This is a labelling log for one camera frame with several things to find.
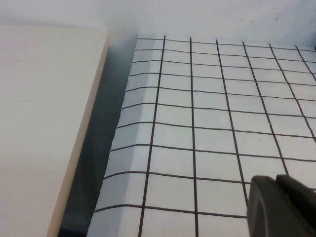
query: white wall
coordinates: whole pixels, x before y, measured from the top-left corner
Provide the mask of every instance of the white wall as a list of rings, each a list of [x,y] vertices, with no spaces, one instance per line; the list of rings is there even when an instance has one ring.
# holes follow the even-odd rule
[[[0,0],[0,22],[316,44],[315,0]]]

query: gray plastic object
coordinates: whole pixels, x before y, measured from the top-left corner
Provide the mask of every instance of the gray plastic object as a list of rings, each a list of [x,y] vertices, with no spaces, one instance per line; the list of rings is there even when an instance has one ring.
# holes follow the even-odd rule
[[[250,237],[316,237],[316,193],[287,175],[254,176],[247,220]]]

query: grid paper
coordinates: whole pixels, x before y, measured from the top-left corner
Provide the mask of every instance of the grid paper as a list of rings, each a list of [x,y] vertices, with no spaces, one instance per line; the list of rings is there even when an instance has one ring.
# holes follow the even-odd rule
[[[254,175],[316,190],[316,52],[137,41],[88,236],[249,236]]]

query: black grid line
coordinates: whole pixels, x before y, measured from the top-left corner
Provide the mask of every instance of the black grid line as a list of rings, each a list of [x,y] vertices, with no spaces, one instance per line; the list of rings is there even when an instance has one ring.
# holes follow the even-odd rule
[[[141,86],[134,89],[126,90],[125,92],[130,92],[138,89],[145,89],[145,88],[157,88],[156,86]],[[185,90],[185,89],[176,89],[176,88],[168,88],[168,87],[160,87],[160,89],[166,89],[166,90],[178,90],[178,91],[187,91],[190,92],[191,90]],[[202,92],[202,93],[209,93],[209,94],[223,94],[224,92],[215,92],[215,91],[204,91],[204,90],[193,90],[193,92]],[[236,94],[236,93],[227,93],[228,95],[242,95],[242,96],[250,96],[250,97],[260,97],[260,95],[245,95],[245,94]],[[295,100],[294,98],[288,98],[288,97],[278,97],[278,96],[267,96],[267,95],[261,95],[262,97],[266,98],[276,98],[276,99],[288,99],[288,100]],[[316,100],[310,100],[310,99],[298,99],[298,100],[304,100],[304,101],[316,101]]]
[[[315,75],[314,75],[313,72],[310,70],[310,67],[307,65],[306,61],[304,60],[303,56],[301,55],[300,50],[298,49],[298,47],[297,47],[296,45],[295,45],[295,48],[297,49],[297,52],[299,53],[299,55],[301,56],[303,62],[305,63],[305,65],[306,65],[308,71],[310,71],[310,73],[312,74],[314,80],[316,81]]]
[[[94,211],[94,213],[99,211],[104,211],[108,209],[118,208],[118,207],[135,207],[135,208],[142,208],[140,205],[133,205],[133,204],[120,204],[114,206],[107,206]],[[161,210],[161,211],[171,211],[171,212],[182,212],[182,213],[189,213],[194,214],[194,211],[186,211],[186,210],[179,210],[179,209],[170,209],[170,208],[163,208],[163,207],[156,207],[156,206],[145,206],[145,209],[153,209],[153,210]],[[246,219],[246,216],[239,216],[239,215],[227,215],[227,214],[220,214],[220,213],[211,213],[211,212],[198,212],[198,215],[207,215],[207,216],[222,216],[222,217],[231,217],[231,218],[242,218]]]
[[[225,96],[226,96],[226,103],[227,103],[227,108],[228,108],[229,119],[230,119],[230,122],[231,122],[232,130],[234,130],[233,118],[232,118],[232,113],[231,113],[231,109],[230,109],[230,106],[229,106],[229,100],[228,100],[228,95],[227,95],[227,90],[226,90],[224,72],[223,72],[223,68],[222,68],[221,56],[220,56],[219,46],[218,46],[218,41],[217,40],[216,40],[216,46],[217,46],[217,52],[218,52],[219,65],[221,67],[221,73],[222,73],[222,78],[223,78],[223,85],[224,85],[224,91],[225,91]],[[233,134],[233,139],[234,139],[234,144],[235,144],[236,157],[237,157],[237,161],[238,161],[240,177],[241,177],[241,181],[242,181],[243,194],[245,196],[246,205],[248,205],[247,191],[246,191],[246,186],[245,186],[245,182],[244,182],[244,178],[243,178],[242,167],[241,167],[239,153],[238,153],[238,146],[237,146],[236,135],[235,135],[234,131],[232,131],[232,134]]]
[[[130,147],[137,147],[137,146],[146,146],[146,147],[148,147],[148,146],[150,146],[150,144],[133,144],[133,145],[125,146],[125,147],[112,149],[111,152],[123,150],[123,149],[130,148]],[[182,151],[193,151],[190,148],[168,147],[168,146],[160,146],[160,145],[154,145],[154,144],[152,146],[153,147],[159,147],[159,148],[166,148],[166,149],[182,150]],[[214,153],[214,154],[227,154],[227,155],[234,155],[234,156],[236,156],[236,153],[233,153],[233,152],[219,152],[219,151],[198,150],[198,149],[196,149],[196,152],[205,152],[205,153]],[[281,159],[280,157],[274,157],[274,156],[251,155],[251,154],[241,154],[241,153],[239,153],[239,156],[242,156],[242,157],[261,157],[261,158]],[[297,161],[306,161],[306,162],[316,162],[316,159],[298,159],[298,158],[286,158],[286,157],[283,157],[283,159],[297,160]]]
[[[138,38],[139,40],[163,40],[163,39],[151,39],[151,38]],[[187,42],[184,40],[175,40],[175,39],[166,39],[167,41],[175,41],[175,42]],[[230,45],[230,46],[243,46],[243,44],[230,44],[230,43],[209,43],[209,42],[197,42],[193,41],[192,43],[200,43],[200,44],[212,44],[212,45]],[[253,47],[253,48],[270,48],[269,46],[256,46],[256,45],[245,45],[246,47]],[[296,50],[294,48],[280,48],[280,47],[272,47],[274,49],[284,49],[284,50]],[[315,52],[315,50],[308,50],[308,49],[300,49],[300,51],[309,51]]]
[[[175,62],[175,61],[164,61],[168,63],[177,63],[177,64],[189,64],[184,62]],[[211,66],[211,67],[222,67],[222,68],[246,68],[249,69],[249,67],[242,67],[242,66],[224,66],[224,65],[215,65],[215,64],[199,64],[199,63],[193,63],[193,65],[202,65],[202,66]],[[267,71],[280,71],[279,69],[271,69],[271,68],[252,68],[252,69],[259,69],[259,70],[267,70]],[[305,73],[309,74],[310,72],[301,72],[301,71],[293,71],[293,70],[283,70],[285,72],[293,72],[293,73]]]
[[[161,49],[136,49],[135,51],[161,51]],[[174,51],[174,52],[179,52],[179,53],[190,53],[187,51],[181,51],[181,50],[175,50],[175,49],[165,49],[165,51]],[[192,54],[217,55],[216,53],[202,53],[202,52],[192,52]],[[245,55],[238,55],[238,54],[237,55],[236,54],[221,54],[221,55],[222,56],[233,56],[233,57],[246,57]],[[256,57],[256,56],[249,56],[249,58],[274,59],[274,58],[270,58],[270,57]],[[303,62],[302,60],[286,59],[286,58],[278,58],[278,60]],[[315,61],[306,61],[306,62],[307,63],[316,63]]]
[[[146,74],[159,75],[159,73],[140,73],[140,74],[129,75],[129,77],[134,77],[134,76],[138,76],[138,75],[146,75]],[[190,77],[190,76],[188,76],[188,75],[178,75],[178,74],[168,74],[168,73],[161,73],[161,75],[176,76],[176,77]],[[222,80],[222,78],[216,78],[216,77],[194,76],[194,78],[210,78],[210,79],[220,79],[220,80]],[[230,79],[230,78],[225,78],[225,80],[254,81],[254,80],[249,80],[249,79]],[[257,80],[257,82],[270,82],[270,83],[287,84],[286,82],[281,82],[281,81],[268,81],[268,80]],[[316,86],[316,84],[302,84],[302,83],[290,83],[290,84],[291,84],[291,85],[310,85],[310,86]]]
[[[246,54],[246,56],[248,56],[247,50],[246,50],[246,46],[245,46],[244,42],[242,42],[242,44],[243,44],[243,48],[244,48],[244,50],[245,50],[245,54]],[[249,58],[247,58],[247,59],[248,59],[248,63],[249,63],[250,69],[251,69],[251,73],[252,73],[253,79],[254,79],[254,81],[255,81],[255,83],[256,83],[256,86],[257,86],[257,90],[258,90],[258,93],[259,93],[259,96],[260,96],[260,99],[261,99],[261,102],[262,102],[263,109],[264,109],[264,111],[265,111],[265,114],[266,114],[266,117],[267,117],[267,120],[268,120],[270,129],[271,129],[271,133],[272,133],[273,138],[274,138],[274,140],[275,140],[278,153],[279,153],[279,155],[280,155],[280,157],[281,157],[281,160],[282,160],[282,164],[283,164],[285,173],[286,173],[286,175],[288,175],[288,171],[287,171],[287,168],[286,168],[285,161],[284,161],[284,159],[283,159],[283,155],[282,155],[282,152],[281,152],[281,148],[280,148],[280,146],[279,146],[279,144],[278,144],[278,141],[277,141],[277,137],[276,137],[276,135],[275,135],[275,132],[273,131],[273,127],[272,127],[272,124],[271,124],[271,121],[270,121],[270,118],[269,118],[269,115],[268,115],[268,112],[267,112],[267,108],[266,108],[265,102],[264,102],[264,100],[263,100],[263,98],[262,98],[262,96],[261,96],[261,92],[260,92],[260,89],[259,89],[259,85],[258,85],[257,79],[256,79],[255,74],[254,74],[254,72],[253,72],[253,69],[252,69],[252,67],[251,67],[250,60],[249,60]]]
[[[208,54],[208,55],[217,55],[216,53],[192,53],[192,54]],[[231,57],[244,57],[246,58],[247,56],[245,55],[234,55],[234,54],[221,54],[221,56],[231,56]],[[260,58],[260,59],[273,59],[274,58],[269,58],[269,57],[255,57],[255,56],[248,56],[248,58]],[[287,58],[278,58],[278,60],[284,60],[284,61],[292,61],[292,62],[307,62],[307,63],[316,63],[315,61],[302,61],[302,60],[296,60],[296,59],[287,59]],[[142,63],[142,62],[159,62],[159,60],[157,59],[151,59],[151,60],[141,60],[141,61],[134,61],[133,63]]]
[[[132,125],[137,124],[143,124],[143,123],[153,123],[151,121],[140,121],[140,122],[133,122],[129,124],[125,124],[122,126],[118,126],[116,129],[120,129],[123,127],[128,127]],[[256,133],[256,134],[264,134],[264,135],[275,135],[275,136],[284,136],[284,137],[301,137],[301,138],[312,138],[309,136],[302,136],[302,135],[291,135],[291,134],[279,134],[279,133],[268,133],[268,132],[258,132],[258,131],[248,131],[248,130],[238,130],[238,129],[230,129],[230,128],[216,128],[216,127],[196,127],[196,126],[187,126],[187,125],[179,125],[179,124],[171,124],[171,123],[165,123],[165,122],[155,122],[156,124],[166,125],[166,126],[174,126],[174,127],[186,127],[186,128],[197,128],[197,129],[206,129],[206,130],[219,130],[219,131],[232,131],[232,132],[245,132],[245,133]]]
[[[127,108],[131,108],[134,106],[138,106],[138,105],[148,105],[148,104],[152,104],[154,105],[155,103],[153,102],[144,102],[144,103],[139,103],[139,104],[135,104],[135,105],[130,105],[130,106],[126,106],[123,107],[123,109],[127,109]],[[178,108],[191,108],[189,106],[180,106],[180,105],[169,105],[169,104],[161,104],[158,103],[158,105],[164,105],[164,106],[171,106],[171,107],[178,107]],[[216,108],[202,108],[202,107],[194,107],[195,109],[199,109],[199,110],[219,110],[219,111],[228,111],[225,109],[216,109]],[[240,110],[231,110],[231,112],[238,112],[238,113],[246,113],[246,114],[257,114],[257,115],[265,115],[265,113],[262,112],[251,112],[251,111],[240,111]],[[284,114],[273,114],[273,113],[268,113],[268,115],[275,115],[275,116],[286,116],[286,117],[302,117],[302,115],[284,115]],[[310,116],[305,116],[308,119],[316,119],[316,117],[310,117]]]
[[[313,130],[312,130],[312,128],[310,127],[310,124],[308,123],[308,121],[307,121],[307,119],[306,119],[306,117],[305,117],[305,115],[304,115],[304,113],[303,113],[303,110],[302,110],[302,108],[301,108],[301,105],[300,105],[299,101],[298,101],[298,100],[296,99],[296,97],[295,97],[294,91],[293,91],[293,89],[292,89],[290,83],[288,83],[288,81],[287,81],[287,79],[286,79],[286,76],[285,76],[285,74],[284,74],[284,72],[283,72],[284,70],[281,68],[280,64],[278,63],[278,60],[277,60],[277,58],[276,58],[276,56],[275,56],[275,53],[273,52],[273,49],[272,49],[272,47],[271,47],[270,44],[269,44],[269,46],[270,46],[270,49],[271,49],[271,52],[272,52],[274,58],[276,59],[276,63],[277,63],[277,65],[279,66],[279,68],[280,68],[280,70],[281,70],[281,72],[282,72],[282,74],[283,74],[283,77],[284,77],[286,83],[288,84],[288,86],[289,86],[289,88],[290,88],[290,90],[291,90],[291,92],[292,92],[292,95],[293,95],[293,97],[294,97],[294,99],[295,99],[295,101],[296,101],[296,103],[297,103],[297,105],[298,105],[298,107],[299,107],[299,109],[300,109],[300,112],[301,112],[301,114],[302,114],[302,116],[303,116],[303,118],[304,118],[304,120],[305,120],[305,122],[306,122],[306,125],[307,125],[307,127],[309,128],[309,130],[310,130],[310,132],[311,132],[311,135],[312,135],[314,141],[316,142],[316,138],[315,138],[315,136],[314,136]]]
[[[193,177],[194,177],[194,210],[196,237],[198,237],[198,194],[197,194],[197,168],[196,168],[196,140],[194,128],[194,100],[193,100],[193,70],[192,70],[192,38],[190,38],[190,68],[191,68],[191,114],[192,114],[192,150],[193,150]]]
[[[163,63],[163,53],[164,53],[165,39],[166,39],[166,36],[164,36],[163,45],[162,45],[161,63],[160,63],[160,71],[159,71],[159,78],[158,78],[158,88],[157,88],[156,103],[155,103],[155,112],[154,112],[153,127],[152,127],[152,136],[151,136],[151,140],[150,140],[150,144],[151,144],[151,145],[150,145],[150,147],[149,147],[149,155],[148,155],[146,179],[145,179],[145,186],[144,186],[144,196],[143,196],[142,212],[141,212],[141,216],[140,216],[138,237],[141,237],[141,236],[142,236],[142,230],[143,230],[145,203],[146,203],[146,195],[147,195],[147,187],[148,187],[150,161],[151,161],[152,149],[153,149],[153,140],[154,140],[154,132],[155,132],[155,122],[156,122],[156,115],[157,115],[157,103],[158,103],[158,97],[159,97],[159,86],[160,86],[160,78],[161,78],[161,71],[162,71],[162,63]]]
[[[105,179],[121,175],[121,174],[146,174],[145,171],[124,171],[115,174],[108,175],[104,177]],[[217,181],[217,182],[226,182],[226,183],[236,183],[242,184],[242,181],[238,180],[227,180],[227,179],[213,179],[213,178],[201,178],[201,177],[192,177],[192,176],[183,176],[183,175],[175,175],[175,174],[164,174],[164,173],[157,173],[157,172],[149,172],[151,175],[160,175],[160,176],[167,176],[167,177],[174,177],[174,178],[182,178],[182,179],[198,179],[198,180],[207,180],[207,181]]]

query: grid square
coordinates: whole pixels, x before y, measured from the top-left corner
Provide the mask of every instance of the grid square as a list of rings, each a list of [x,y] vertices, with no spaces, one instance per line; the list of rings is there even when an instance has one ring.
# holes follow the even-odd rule
[[[247,219],[199,215],[198,236],[248,237]]]
[[[300,50],[300,53],[305,61],[316,62],[316,52]]]
[[[161,75],[160,87],[191,90],[191,78],[172,75]]]
[[[316,85],[316,81],[312,74],[297,72],[284,72],[284,74],[289,83]]]
[[[195,108],[227,109],[226,97],[223,94],[194,92],[193,97]]]
[[[278,60],[278,63],[280,64],[281,68],[283,70],[288,71],[297,71],[297,72],[303,72],[303,73],[309,73],[306,65],[304,62],[298,62],[298,61],[287,61],[287,60]]]
[[[190,108],[158,105],[156,122],[192,126],[192,111]]]
[[[282,49],[296,49],[294,45],[290,44],[278,44],[278,43],[271,43],[271,46],[273,48],[273,51],[277,48],[282,48]]]
[[[263,48],[246,46],[246,50],[249,57],[273,58],[273,54],[269,47]]]
[[[232,45],[232,46],[242,46],[241,41],[231,40],[231,39],[221,39],[218,43],[219,45]]]
[[[141,211],[140,208],[119,207],[96,212],[87,236],[137,237]]]
[[[192,53],[217,54],[217,46],[214,44],[192,43]]]
[[[140,50],[134,52],[133,62],[161,60],[162,50]]]
[[[301,115],[299,107],[293,99],[263,98],[267,112],[279,115]]]
[[[197,180],[198,211],[246,215],[242,184]]]
[[[253,69],[257,81],[272,81],[285,83],[284,76],[281,71]]]
[[[288,173],[309,188],[316,188],[316,162],[285,160]]]
[[[141,205],[146,174],[120,174],[104,180],[95,209],[120,204]]]
[[[175,51],[167,51],[163,52],[163,60],[164,61],[172,61],[172,62],[181,62],[181,63],[190,63],[190,53],[182,53]]]
[[[235,130],[271,133],[266,115],[232,112],[232,119]]]
[[[240,154],[279,157],[272,135],[235,132]]]
[[[140,49],[160,49],[162,50],[163,40],[138,39],[135,50]]]
[[[279,70],[279,67],[275,59],[249,58],[249,60],[253,68]]]
[[[316,117],[316,101],[299,100],[305,116]]]
[[[166,40],[164,43],[164,49],[190,52],[190,42],[178,42],[178,41]]]
[[[146,206],[194,211],[193,179],[150,174]]]
[[[311,136],[311,131],[303,117],[275,115],[270,115],[269,117],[275,134]]]
[[[219,53],[222,55],[236,55],[236,56],[246,56],[243,46],[236,45],[222,45],[219,44]]]
[[[250,194],[250,184],[245,184],[246,187],[246,193],[247,193],[247,197],[249,199],[249,194]]]
[[[231,131],[195,129],[196,149],[201,151],[235,153]]]
[[[310,85],[291,85],[297,99],[315,100],[316,87]]]
[[[252,76],[252,72],[250,68],[223,67],[223,73],[224,73],[225,79],[253,80],[253,76]]]
[[[239,158],[245,182],[251,182],[255,175],[270,176],[275,179],[276,175],[285,174],[281,159],[244,156]]]
[[[166,36],[166,40],[190,42],[190,37],[188,37],[188,36]]]
[[[139,105],[121,111],[118,127],[134,122],[152,122],[154,119],[155,105]]]
[[[149,147],[137,146],[110,152],[105,177],[126,171],[146,171]]]
[[[258,82],[262,96],[283,97],[293,99],[293,94],[287,84]]]
[[[313,138],[276,137],[284,157],[316,160],[316,143]]]
[[[192,129],[156,124],[153,144],[192,149]]]
[[[139,87],[157,86],[159,75],[157,74],[142,74],[128,77],[126,91]]]
[[[210,43],[216,45],[216,40],[207,37],[192,37],[192,43]]]
[[[221,78],[221,68],[219,66],[192,65],[194,77]]]
[[[198,178],[241,181],[236,155],[196,152]]]
[[[135,144],[149,144],[152,126],[149,123],[141,123],[116,129],[111,149]]]
[[[256,40],[254,40],[254,42],[247,42],[246,46],[248,46],[248,47],[269,48],[269,44],[268,43],[257,42]]]
[[[140,103],[154,103],[156,101],[156,88],[140,88],[125,93],[122,108]]]
[[[153,147],[150,172],[193,177],[193,152]]]
[[[189,64],[184,63],[163,62],[161,73],[179,76],[191,76],[191,67]]]
[[[313,130],[314,135],[315,135],[315,133],[316,133],[316,118],[307,118],[307,121],[308,121],[311,129]]]
[[[219,66],[218,55],[192,53],[193,64],[210,64]]]
[[[302,60],[297,50],[275,48],[273,49],[273,52],[275,53],[277,59]]]
[[[221,55],[221,62],[223,66],[249,68],[249,62],[246,57]]]
[[[161,62],[139,62],[133,63],[130,69],[130,75],[136,75],[140,73],[159,73]]]
[[[223,80],[215,78],[193,78],[193,90],[224,93]]]
[[[194,109],[195,127],[232,129],[227,111]]]
[[[191,107],[191,93],[189,91],[168,90],[160,88],[158,103]]]
[[[264,113],[260,97],[249,97],[244,95],[228,95],[230,109],[232,111],[245,111]]]
[[[161,236],[195,236],[194,214],[145,209],[142,237]]]
[[[226,80],[225,84],[227,93],[259,96],[258,89],[254,81]]]
[[[311,70],[312,73],[316,73],[316,63],[315,62],[313,62],[313,63],[307,62],[306,64],[307,64],[307,66],[309,67],[309,69]]]

